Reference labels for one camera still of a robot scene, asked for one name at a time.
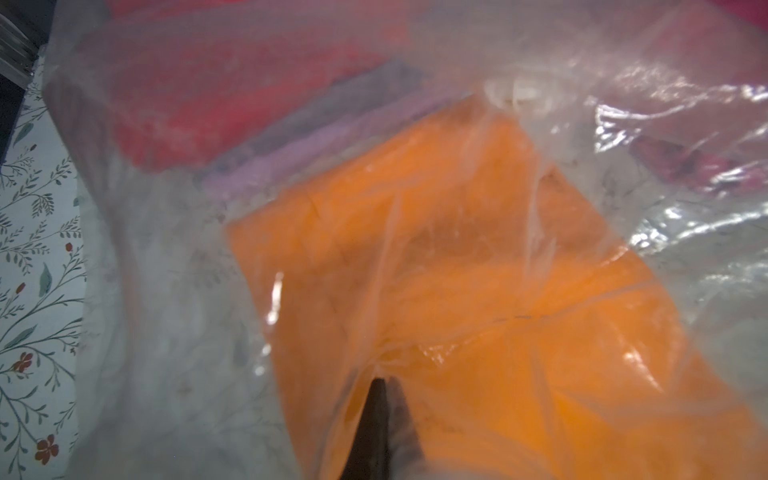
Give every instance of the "clear plastic bag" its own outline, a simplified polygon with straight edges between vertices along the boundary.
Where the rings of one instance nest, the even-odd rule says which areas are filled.
[[[764,31],[704,0],[58,8],[45,98],[93,200],[72,478],[338,478],[374,378],[395,478],[768,475]],[[413,78],[445,93],[366,116]]]

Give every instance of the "red flower print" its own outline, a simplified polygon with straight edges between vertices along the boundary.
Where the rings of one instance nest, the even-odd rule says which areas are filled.
[[[38,452],[35,453],[35,460],[39,460],[43,465],[48,463],[51,457],[58,455],[58,445],[53,443],[53,435],[47,439],[38,442]]]
[[[24,373],[32,365],[32,354],[22,352],[22,356],[18,358],[18,362],[11,366],[11,370],[14,372]]]

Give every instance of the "floral fabric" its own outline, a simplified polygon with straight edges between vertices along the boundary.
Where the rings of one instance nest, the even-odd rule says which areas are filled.
[[[42,62],[0,166],[0,478],[61,478],[77,441],[83,316],[77,173],[41,97]]]

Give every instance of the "orange fabric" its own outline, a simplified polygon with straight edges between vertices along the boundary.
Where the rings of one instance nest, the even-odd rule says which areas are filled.
[[[308,478],[338,478],[374,376],[400,379],[431,460],[768,478],[762,430],[664,288],[541,169],[513,121],[470,100],[230,227],[261,313],[284,275],[265,333]]]

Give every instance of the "red item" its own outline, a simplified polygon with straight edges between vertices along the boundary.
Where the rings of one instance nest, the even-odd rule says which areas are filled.
[[[768,30],[768,0],[711,0],[743,20]]]
[[[118,146],[146,170],[208,164],[334,82],[388,61],[382,45],[406,39],[406,2],[108,0],[121,17],[113,22],[118,33],[105,32],[115,58],[106,84]],[[324,15],[270,34],[269,25],[250,20],[258,9]],[[327,12],[369,19],[379,29],[366,34],[379,43],[339,31]]]

